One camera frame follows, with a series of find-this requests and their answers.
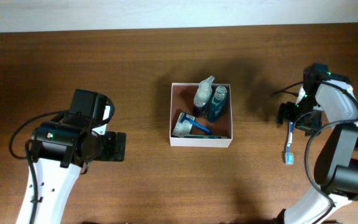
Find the clear spray bottle dark liquid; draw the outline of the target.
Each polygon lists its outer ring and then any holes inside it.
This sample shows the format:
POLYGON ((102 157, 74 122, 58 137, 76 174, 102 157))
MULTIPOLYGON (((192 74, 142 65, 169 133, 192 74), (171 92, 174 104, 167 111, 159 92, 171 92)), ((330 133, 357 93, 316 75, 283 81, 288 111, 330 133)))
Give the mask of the clear spray bottle dark liquid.
POLYGON ((213 92, 212 84, 214 79, 214 76, 210 76, 200 82, 193 100, 193 116, 201 117, 207 112, 209 101, 213 92))

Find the teal Listerine mouthwash bottle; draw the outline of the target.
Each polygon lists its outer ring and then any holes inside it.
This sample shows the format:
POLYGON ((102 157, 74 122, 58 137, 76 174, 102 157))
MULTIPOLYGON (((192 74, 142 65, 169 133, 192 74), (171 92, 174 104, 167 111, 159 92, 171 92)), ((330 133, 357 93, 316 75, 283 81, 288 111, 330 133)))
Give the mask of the teal Listerine mouthwash bottle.
POLYGON ((225 86, 218 86, 211 99, 207 120, 214 123, 223 115, 224 107, 227 101, 228 90, 225 86))

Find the blue disposable razor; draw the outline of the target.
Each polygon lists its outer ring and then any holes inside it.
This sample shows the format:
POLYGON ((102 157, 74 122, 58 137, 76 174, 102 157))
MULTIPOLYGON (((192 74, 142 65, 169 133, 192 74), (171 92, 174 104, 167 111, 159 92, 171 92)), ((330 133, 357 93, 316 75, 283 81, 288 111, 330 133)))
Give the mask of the blue disposable razor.
POLYGON ((192 119, 188 118, 187 115, 188 115, 187 113, 184 113, 183 116, 182 116, 182 118, 179 118, 179 121, 180 121, 181 123, 183 123, 184 121, 188 121, 190 124, 192 124, 193 126, 195 126, 197 129, 200 129, 200 130, 204 131, 204 132, 207 133, 207 134, 212 134, 212 133, 213 133, 213 132, 212 132, 210 129, 208 129, 207 127, 205 127, 205 126, 203 126, 203 125, 197 123, 195 120, 192 120, 192 119))

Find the green white Dettol soap box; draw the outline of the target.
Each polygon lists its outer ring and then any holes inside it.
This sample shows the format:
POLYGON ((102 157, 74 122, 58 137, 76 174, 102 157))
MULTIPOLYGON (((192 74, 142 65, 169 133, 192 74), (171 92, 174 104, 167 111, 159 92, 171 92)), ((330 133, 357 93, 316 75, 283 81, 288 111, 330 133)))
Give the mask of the green white Dettol soap box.
POLYGON ((180 113, 178 121, 172 131, 172 137, 183 138, 185 135, 191 133, 193 124, 190 123, 187 118, 192 121, 195 121, 194 116, 185 114, 184 112, 180 113))

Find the teal Colgate toothpaste tube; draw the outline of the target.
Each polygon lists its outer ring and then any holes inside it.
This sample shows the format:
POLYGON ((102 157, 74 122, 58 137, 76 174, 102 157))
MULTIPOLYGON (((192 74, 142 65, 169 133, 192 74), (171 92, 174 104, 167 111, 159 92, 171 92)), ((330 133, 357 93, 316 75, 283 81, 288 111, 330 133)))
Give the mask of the teal Colgate toothpaste tube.
POLYGON ((195 134, 186 134, 184 138, 190 139, 227 139, 226 136, 214 136, 214 135, 195 135, 195 134))

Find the blue white toothbrush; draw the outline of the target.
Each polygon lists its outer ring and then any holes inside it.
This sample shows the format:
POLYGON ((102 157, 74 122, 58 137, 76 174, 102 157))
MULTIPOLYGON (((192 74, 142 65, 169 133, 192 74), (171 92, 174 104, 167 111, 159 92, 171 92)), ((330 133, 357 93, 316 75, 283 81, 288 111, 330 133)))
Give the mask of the blue white toothbrush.
POLYGON ((293 139, 293 127, 294 127, 294 124, 292 122, 289 122, 288 137, 287 137, 287 143, 286 143, 285 153, 284 153, 285 164, 288 164, 288 165, 292 165, 294 163, 294 155, 292 152, 290 152, 292 139, 293 139))

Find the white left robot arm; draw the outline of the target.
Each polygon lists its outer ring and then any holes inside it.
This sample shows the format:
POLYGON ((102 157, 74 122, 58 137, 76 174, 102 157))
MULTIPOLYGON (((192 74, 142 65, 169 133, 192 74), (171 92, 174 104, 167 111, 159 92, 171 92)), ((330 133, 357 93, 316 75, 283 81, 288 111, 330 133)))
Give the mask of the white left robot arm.
POLYGON ((70 108, 49 112, 25 142, 29 176, 18 223, 60 223, 69 194, 90 163, 122 162, 126 134, 107 131, 115 112, 101 93, 75 90, 70 108))

